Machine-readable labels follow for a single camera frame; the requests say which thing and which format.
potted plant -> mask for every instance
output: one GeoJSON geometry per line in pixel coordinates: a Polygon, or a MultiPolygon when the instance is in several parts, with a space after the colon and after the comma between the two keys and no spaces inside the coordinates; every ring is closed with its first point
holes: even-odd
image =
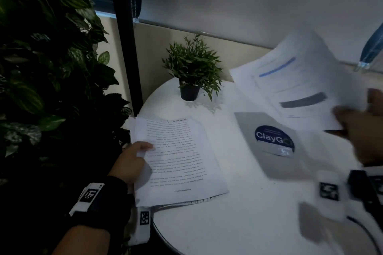
{"type": "Polygon", "coordinates": [[[184,40],[186,46],[175,42],[170,44],[170,49],[166,49],[169,57],[162,59],[164,67],[170,70],[170,75],[179,78],[182,99],[194,101],[202,88],[212,100],[213,91],[218,95],[222,82],[219,76],[222,68],[217,66],[221,61],[217,52],[208,50],[199,34],[192,40],[185,36],[184,40]]]}
{"type": "Polygon", "coordinates": [[[0,253],[17,238],[50,254],[64,214],[129,141],[131,110],[104,94],[118,82],[90,0],[0,0],[0,33],[0,253]]]}

human hand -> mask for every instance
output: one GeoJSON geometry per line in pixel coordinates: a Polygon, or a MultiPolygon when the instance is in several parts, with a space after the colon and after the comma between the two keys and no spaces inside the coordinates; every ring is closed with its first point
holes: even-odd
{"type": "Polygon", "coordinates": [[[335,107],[333,113],[344,130],[327,132],[348,139],[364,166],[379,166],[383,165],[383,93],[369,89],[368,103],[365,112],[335,107]]]}
{"type": "Polygon", "coordinates": [[[126,183],[134,183],[145,164],[145,160],[137,156],[137,151],[152,148],[153,145],[148,142],[133,143],[120,154],[108,175],[117,177],[126,183]]]}

round white table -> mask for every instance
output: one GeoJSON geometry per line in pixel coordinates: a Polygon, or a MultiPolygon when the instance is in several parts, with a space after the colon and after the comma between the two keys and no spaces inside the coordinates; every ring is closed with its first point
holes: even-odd
{"type": "MultiPolygon", "coordinates": [[[[192,117],[200,122],[229,193],[206,203],[155,212],[153,223],[171,248],[185,255],[341,254],[341,247],[345,254],[375,253],[366,234],[355,224],[346,222],[343,227],[328,223],[323,227],[323,220],[311,217],[310,213],[315,213],[313,180],[278,180],[265,175],[234,115],[254,105],[248,105],[233,83],[223,82],[213,102],[202,90],[196,101],[186,102],[180,98],[178,85],[174,78],[160,86],[139,116],[192,117]],[[357,246],[352,245],[355,239],[360,241],[357,246]],[[345,250],[347,244],[351,244],[349,250],[345,250]]],[[[344,179],[350,169],[358,167],[351,145],[340,138],[306,133],[301,139],[306,151],[319,158],[326,155],[337,165],[344,179]]]]}

blue stripe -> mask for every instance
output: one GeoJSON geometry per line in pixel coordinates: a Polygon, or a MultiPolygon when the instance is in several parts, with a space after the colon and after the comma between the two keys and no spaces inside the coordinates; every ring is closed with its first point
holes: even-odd
{"type": "Polygon", "coordinates": [[[287,67],[289,64],[291,64],[293,61],[295,61],[295,57],[292,57],[290,60],[288,60],[287,62],[285,62],[283,65],[279,66],[278,68],[276,69],[273,69],[271,70],[270,72],[267,72],[267,73],[264,73],[264,74],[261,74],[259,75],[260,78],[264,77],[264,76],[267,76],[267,75],[270,75],[272,73],[275,73],[275,72],[278,72],[280,69],[283,69],[284,67],[287,67]]]}

paper document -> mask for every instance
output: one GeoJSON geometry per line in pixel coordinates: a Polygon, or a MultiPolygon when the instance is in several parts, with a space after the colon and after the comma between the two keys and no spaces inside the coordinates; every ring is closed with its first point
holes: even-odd
{"type": "Polygon", "coordinates": [[[137,206],[158,206],[208,199],[228,192],[204,128],[193,119],[134,119],[132,142],[154,145],[134,184],[137,206]]]}
{"type": "Polygon", "coordinates": [[[331,112],[334,106],[365,110],[367,105],[361,78],[342,67],[323,40],[306,28],[230,73],[253,103],[295,130],[341,129],[331,112]]]}

